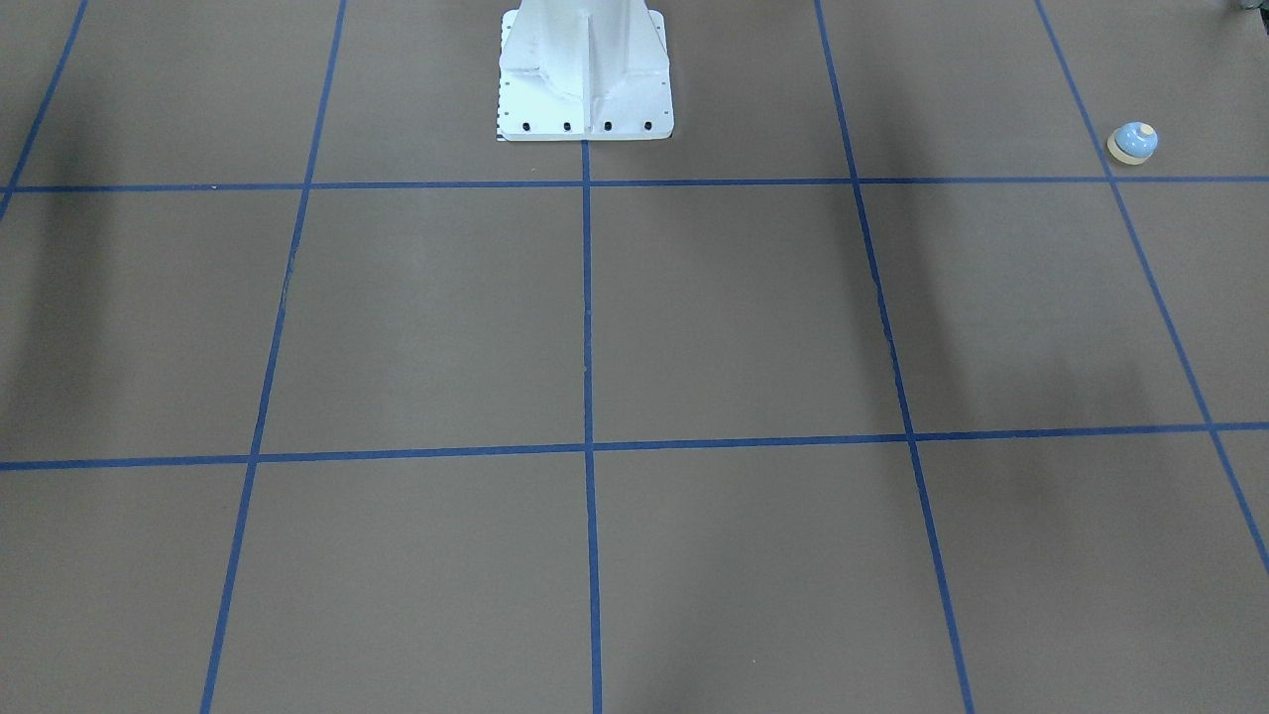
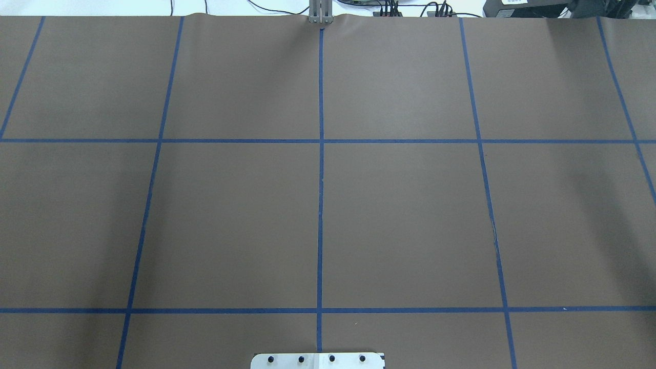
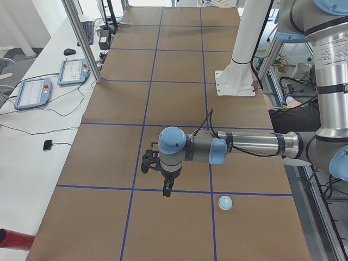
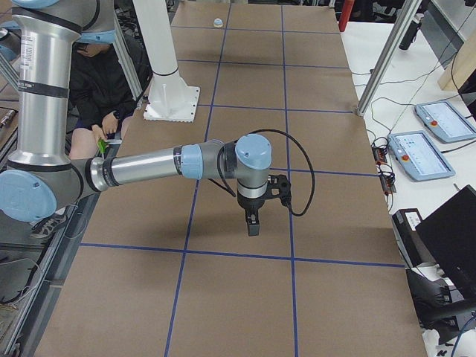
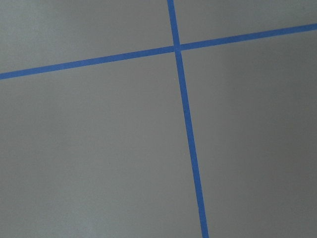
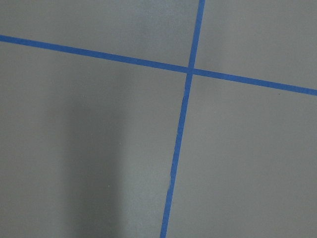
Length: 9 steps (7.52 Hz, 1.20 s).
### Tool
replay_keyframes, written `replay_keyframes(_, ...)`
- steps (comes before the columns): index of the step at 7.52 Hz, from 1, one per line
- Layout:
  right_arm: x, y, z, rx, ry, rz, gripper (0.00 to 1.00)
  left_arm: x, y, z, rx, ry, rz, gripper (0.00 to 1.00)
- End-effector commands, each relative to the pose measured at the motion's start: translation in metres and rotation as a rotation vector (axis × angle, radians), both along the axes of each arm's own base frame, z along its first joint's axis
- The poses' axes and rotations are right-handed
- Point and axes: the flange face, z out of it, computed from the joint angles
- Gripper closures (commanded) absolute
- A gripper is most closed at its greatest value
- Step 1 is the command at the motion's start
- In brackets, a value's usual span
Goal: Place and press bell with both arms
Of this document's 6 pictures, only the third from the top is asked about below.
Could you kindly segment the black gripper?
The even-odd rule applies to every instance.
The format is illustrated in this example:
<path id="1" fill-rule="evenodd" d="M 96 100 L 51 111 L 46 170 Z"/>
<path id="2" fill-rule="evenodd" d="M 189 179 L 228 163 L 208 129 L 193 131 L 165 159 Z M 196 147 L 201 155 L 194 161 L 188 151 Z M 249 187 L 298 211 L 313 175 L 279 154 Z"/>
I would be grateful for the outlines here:
<path id="1" fill-rule="evenodd" d="M 181 174 L 182 168 L 180 167 L 176 171 L 166 171 L 162 170 L 161 174 L 165 178 L 163 186 L 163 196 L 170 197 L 173 187 L 173 180 Z"/>

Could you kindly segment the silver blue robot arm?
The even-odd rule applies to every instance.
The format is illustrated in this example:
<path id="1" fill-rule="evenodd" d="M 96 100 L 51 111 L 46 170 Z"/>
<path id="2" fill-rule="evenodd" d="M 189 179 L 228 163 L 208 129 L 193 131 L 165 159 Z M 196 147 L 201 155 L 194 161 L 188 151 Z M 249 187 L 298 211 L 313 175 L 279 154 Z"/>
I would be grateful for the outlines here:
<path id="1" fill-rule="evenodd" d="M 281 1 L 281 42 L 310 42 L 320 128 L 315 132 L 257 134 L 167 127 L 159 135 L 156 168 L 170 196 L 184 161 L 222 164 L 231 152 L 307 161 L 338 178 L 347 175 L 347 1 Z"/>

